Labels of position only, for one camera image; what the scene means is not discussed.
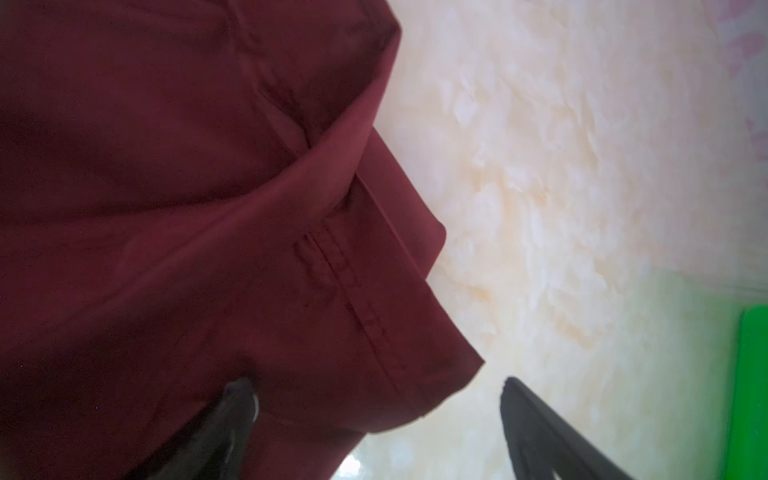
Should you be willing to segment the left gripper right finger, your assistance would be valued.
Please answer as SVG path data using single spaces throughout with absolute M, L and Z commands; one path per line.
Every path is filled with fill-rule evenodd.
M 518 479 L 630 480 L 516 377 L 505 381 L 500 415 Z

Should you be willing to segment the maroon long sleeve shirt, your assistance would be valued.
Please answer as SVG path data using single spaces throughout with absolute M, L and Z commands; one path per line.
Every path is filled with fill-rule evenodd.
M 483 361 L 374 120 L 384 1 L 1 5 L 1 442 L 141 479 L 230 386 L 246 479 L 326 479 Z

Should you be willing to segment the green plastic basket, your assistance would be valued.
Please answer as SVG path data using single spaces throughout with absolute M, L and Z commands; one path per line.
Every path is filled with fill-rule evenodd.
M 767 480 L 767 307 L 741 317 L 725 479 Z

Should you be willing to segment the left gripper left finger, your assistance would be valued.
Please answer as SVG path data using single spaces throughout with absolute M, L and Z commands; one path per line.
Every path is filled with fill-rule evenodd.
M 232 480 L 241 476 L 259 413 L 252 382 L 228 383 L 221 396 L 126 475 L 145 480 Z

